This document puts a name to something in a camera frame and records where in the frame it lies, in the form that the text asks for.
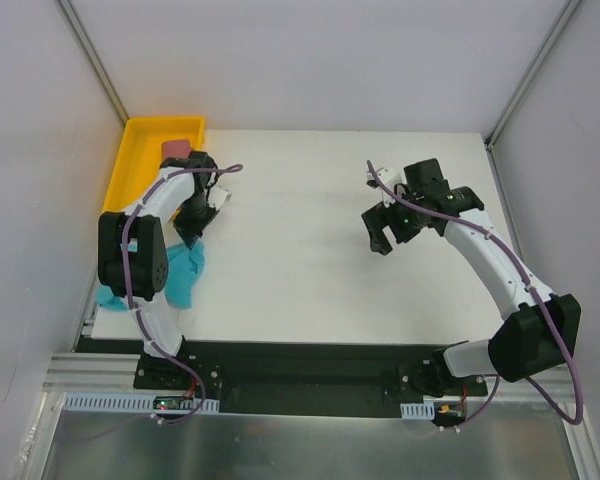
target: white wall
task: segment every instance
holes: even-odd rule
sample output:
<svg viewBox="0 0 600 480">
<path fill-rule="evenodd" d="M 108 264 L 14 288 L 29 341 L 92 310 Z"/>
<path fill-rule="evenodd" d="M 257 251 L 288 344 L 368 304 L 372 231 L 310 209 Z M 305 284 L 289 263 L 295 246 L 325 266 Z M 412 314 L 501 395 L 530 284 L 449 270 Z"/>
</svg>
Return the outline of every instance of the white wall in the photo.
<svg viewBox="0 0 600 480">
<path fill-rule="evenodd" d="M 129 114 L 489 133 L 565 0 L 75 0 Z"/>
<path fill-rule="evenodd" d="M 0 1 L 0 479 L 95 260 L 121 128 L 51 0 Z"/>
<path fill-rule="evenodd" d="M 576 358 L 600 441 L 600 0 L 589 0 L 496 145 L 525 259 L 582 303 Z"/>
</svg>

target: yellow tray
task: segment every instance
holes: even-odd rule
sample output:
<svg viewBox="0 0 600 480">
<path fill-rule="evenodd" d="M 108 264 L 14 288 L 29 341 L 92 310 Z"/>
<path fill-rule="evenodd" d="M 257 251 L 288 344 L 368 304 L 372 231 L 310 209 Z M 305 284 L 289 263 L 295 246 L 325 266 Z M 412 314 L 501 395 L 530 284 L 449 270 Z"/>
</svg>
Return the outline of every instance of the yellow tray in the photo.
<svg viewBox="0 0 600 480">
<path fill-rule="evenodd" d="M 138 199 L 155 180 L 162 163 L 162 143 L 187 138 L 191 148 L 204 144 L 204 117 L 130 118 L 122 135 L 103 212 L 119 212 Z"/>
</svg>

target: metal frame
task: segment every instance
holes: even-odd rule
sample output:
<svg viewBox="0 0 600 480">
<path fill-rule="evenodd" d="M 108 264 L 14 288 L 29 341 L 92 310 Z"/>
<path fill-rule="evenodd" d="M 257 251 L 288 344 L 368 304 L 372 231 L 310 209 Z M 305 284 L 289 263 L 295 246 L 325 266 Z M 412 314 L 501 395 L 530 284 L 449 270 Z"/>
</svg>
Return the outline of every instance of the metal frame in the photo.
<svg viewBox="0 0 600 480">
<path fill-rule="evenodd" d="M 491 131 L 491 134 L 487 136 L 486 144 L 487 149 L 492 149 L 495 143 L 498 141 L 502 132 L 507 127 L 509 120 L 515 113 L 516 109 L 520 105 L 520 102 L 525 97 L 526 93 L 529 91 L 533 80 L 536 78 L 540 69 L 547 61 L 549 55 L 554 50 L 558 40 L 562 38 L 566 28 L 570 25 L 571 20 L 574 18 L 576 12 L 579 10 L 580 6 L 584 3 L 584 0 L 567 0 L 562 7 L 562 10 L 558 14 L 558 17 L 551 25 L 547 36 L 542 41 L 540 48 L 534 55 L 531 63 L 525 70 L 522 78 L 516 85 L 515 90 L 513 91 L 513 95 L 507 102 L 507 106 L 504 111 L 500 115 L 500 118 L 496 122 L 495 127 Z"/>
<path fill-rule="evenodd" d="M 78 46 L 84 53 L 89 67 L 93 70 L 111 107 L 116 112 L 120 123 L 124 127 L 127 124 L 127 120 L 129 120 L 127 110 L 125 109 L 122 100 L 120 100 L 120 96 L 111 82 L 107 70 L 104 68 L 102 60 L 100 60 L 100 56 L 93 46 L 93 42 L 91 41 L 87 30 L 84 28 L 82 20 L 80 20 L 80 16 L 73 6 L 73 2 L 71 0 L 56 0 L 56 3 L 60 7 L 62 15 L 73 32 Z"/>
<path fill-rule="evenodd" d="M 32 439 L 33 443 L 19 478 L 31 480 L 41 477 L 50 452 L 53 435 L 58 425 L 62 410 L 61 406 L 66 398 L 66 392 L 133 392 L 136 395 L 142 395 L 137 390 L 133 390 L 132 387 L 138 358 L 138 355 L 106 353 L 65 353 L 53 357 L 44 382 L 45 396 L 36 424 L 32 429 L 35 431 L 35 436 Z M 537 379 L 542 382 L 552 396 L 561 402 L 563 408 L 573 410 L 572 386 L 568 371 L 565 368 L 559 367 L 543 372 L 537 376 Z M 487 383 L 491 388 L 493 382 L 488 380 Z M 165 394 L 163 391 L 143 393 Z M 501 383 L 495 401 L 544 404 L 544 399 L 530 388 L 526 382 Z M 578 427 L 563 425 L 579 478 L 581 480 L 600 479 L 600 452 L 593 432 L 590 430 L 586 411 L 582 425 Z"/>
</svg>

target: white cable clip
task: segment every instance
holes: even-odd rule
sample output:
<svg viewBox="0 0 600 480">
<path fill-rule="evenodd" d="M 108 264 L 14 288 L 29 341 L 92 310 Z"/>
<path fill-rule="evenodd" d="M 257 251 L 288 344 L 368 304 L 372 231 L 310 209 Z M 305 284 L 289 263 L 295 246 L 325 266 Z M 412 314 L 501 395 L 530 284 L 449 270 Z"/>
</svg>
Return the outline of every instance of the white cable clip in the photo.
<svg viewBox="0 0 600 480">
<path fill-rule="evenodd" d="M 527 293 L 531 293 L 532 288 L 538 290 L 538 287 L 536 287 L 535 283 L 533 283 L 533 278 L 529 278 L 529 283 L 524 286 L 524 291 Z"/>
</svg>

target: wire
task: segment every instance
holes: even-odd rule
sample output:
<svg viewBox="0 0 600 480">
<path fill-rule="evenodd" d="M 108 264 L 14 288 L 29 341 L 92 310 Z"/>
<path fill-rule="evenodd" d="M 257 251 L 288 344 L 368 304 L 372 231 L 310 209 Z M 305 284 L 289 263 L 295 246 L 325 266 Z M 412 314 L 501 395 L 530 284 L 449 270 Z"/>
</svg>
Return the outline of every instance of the wire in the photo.
<svg viewBox="0 0 600 480">
<path fill-rule="evenodd" d="M 540 386 L 540 384 L 538 384 L 538 382 L 536 382 L 534 379 L 532 379 L 531 377 L 527 377 L 527 381 L 536 388 L 540 395 L 542 395 L 545 398 L 545 400 L 549 403 L 549 405 L 551 405 L 551 407 L 556 411 L 556 413 L 558 413 L 558 415 L 560 415 L 567 423 L 570 423 L 571 425 L 579 425 L 580 423 L 582 423 L 582 418 L 584 416 L 584 398 L 582 394 L 582 384 L 580 382 L 580 375 L 578 374 L 578 369 L 576 368 L 575 362 L 573 361 L 573 358 L 569 353 L 569 349 L 567 348 L 567 346 L 564 343 L 564 340 L 562 340 L 562 337 L 560 336 L 560 332 L 558 332 L 558 329 L 556 328 L 553 318 L 551 318 L 549 310 L 542 301 L 542 297 L 540 297 L 540 294 L 538 293 L 536 287 L 534 287 L 531 284 L 531 278 L 529 278 L 529 275 L 527 274 L 524 266 L 522 265 L 522 262 L 520 262 L 516 254 L 513 253 L 513 251 L 505 242 L 503 242 L 496 235 L 492 235 L 489 230 L 487 230 L 481 225 L 475 224 L 460 217 L 453 217 L 451 215 L 445 215 L 444 213 L 436 212 L 435 210 L 429 210 L 428 208 L 421 207 L 420 205 L 416 205 L 415 203 L 411 203 L 405 200 L 400 195 L 394 193 L 384 183 L 382 183 L 382 181 L 378 177 L 378 173 L 376 172 L 375 168 L 373 167 L 373 164 L 370 161 L 367 161 L 367 168 L 378 187 L 380 187 L 387 195 L 393 198 L 396 202 L 424 215 L 429 215 L 431 217 L 440 218 L 448 222 L 464 225 L 465 227 L 469 227 L 472 230 L 480 232 L 481 234 L 485 235 L 486 238 L 494 242 L 500 248 L 500 250 L 502 250 L 504 254 L 507 257 L 509 257 L 509 260 L 511 260 L 511 263 L 522 278 L 522 282 L 525 284 L 525 287 L 527 288 L 534 301 L 540 308 L 542 316 L 544 317 L 545 321 L 547 322 L 547 326 L 549 327 L 549 331 L 551 332 L 551 335 L 556 341 L 556 344 L 560 349 L 560 353 L 562 354 L 562 357 L 564 358 L 564 361 L 567 364 L 567 368 L 569 369 L 569 374 L 571 375 L 571 381 L 573 383 L 573 390 L 575 394 L 575 416 L 571 418 L 566 412 L 564 412 L 556 403 L 556 401 L 551 398 L 551 395 L 549 395 L 549 393 L 546 390 L 544 390 L 544 388 L 542 388 L 542 386 Z M 478 413 L 482 411 L 483 409 L 481 408 L 480 410 L 478 410 L 478 412 L 476 412 L 476 414 L 472 415 L 470 419 L 474 418 Z"/>
<path fill-rule="evenodd" d="M 480 405 L 480 408 L 478 410 L 476 410 L 476 412 L 473 415 L 471 415 L 470 417 L 465 419 L 465 421 L 462 422 L 460 425 L 464 426 L 467 423 L 473 422 L 482 412 L 484 412 L 487 409 L 487 407 L 489 405 L 491 405 L 491 402 L 493 401 L 493 399 L 496 396 L 496 393 L 498 392 L 498 387 L 500 386 L 500 375 L 496 375 L 495 377 L 496 377 L 496 381 L 493 384 L 491 393 L 489 394 L 489 396 L 487 397 L 485 402 L 482 405 Z"/>
<path fill-rule="evenodd" d="M 185 174 L 192 174 L 192 173 L 215 173 L 216 177 L 219 177 L 220 175 L 225 174 L 225 173 L 237 173 L 237 172 L 241 171 L 242 168 L 243 168 L 242 165 L 236 164 L 236 165 L 232 165 L 225 169 L 184 168 L 182 170 L 172 172 L 169 175 L 167 175 L 166 177 L 162 177 L 160 180 L 156 181 L 149 188 L 149 190 L 146 191 L 146 193 L 142 196 L 141 201 L 133 209 L 133 212 L 131 213 L 131 215 L 129 215 L 129 218 L 127 219 L 127 221 L 124 224 L 124 227 L 122 228 L 122 241 L 121 241 L 122 269 L 123 269 L 123 273 L 124 273 L 124 284 L 125 284 L 125 290 L 126 290 L 126 295 L 127 295 L 127 303 L 129 305 L 130 309 L 135 309 L 135 317 L 136 317 L 136 321 L 138 323 L 138 328 L 140 328 L 140 332 L 142 333 L 142 337 L 144 338 L 145 342 L 147 342 L 149 345 L 151 345 L 160 355 L 162 355 L 164 358 L 169 360 L 171 363 L 173 363 L 174 365 L 176 365 L 177 367 L 181 368 L 182 370 L 187 372 L 189 375 L 191 375 L 192 379 L 200 386 L 200 402 L 198 402 L 197 405 L 195 405 L 191 410 L 189 410 L 189 412 L 187 412 L 185 415 L 182 415 L 179 418 L 176 418 L 176 419 L 163 418 L 163 419 L 161 419 L 164 423 L 167 423 L 167 424 L 176 424 L 176 423 L 183 422 L 184 420 L 186 420 L 186 419 L 190 418 L 192 415 L 194 415 L 197 411 L 199 411 L 202 408 L 205 400 L 207 399 L 207 391 L 204 386 L 204 382 L 202 381 L 202 378 L 200 378 L 200 375 L 198 375 L 191 367 L 189 367 L 188 365 L 185 365 L 180 360 L 173 357 L 172 355 L 167 353 L 164 349 L 162 349 L 162 347 L 160 347 L 160 345 L 158 345 L 155 342 L 155 340 L 153 338 L 151 338 L 151 334 L 149 333 L 149 331 L 147 330 L 147 327 L 144 324 L 144 320 L 142 318 L 142 312 L 139 308 L 139 305 L 136 304 L 136 302 L 134 302 L 134 300 L 133 300 L 133 286 L 131 284 L 131 267 L 130 267 L 130 261 L 129 261 L 129 230 L 131 229 L 131 224 L 133 223 L 133 221 L 137 218 L 137 216 L 140 214 L 140 212 L 144 208 L 143 205 L 145 205 L 147 203 L 147 201 L 151 198 L 151 196 L 153 196 L 153 194 L 162 185 L 167 183 L 172 178 L 177 177 L 178 175 L 185 175 Z"/>
</svg>

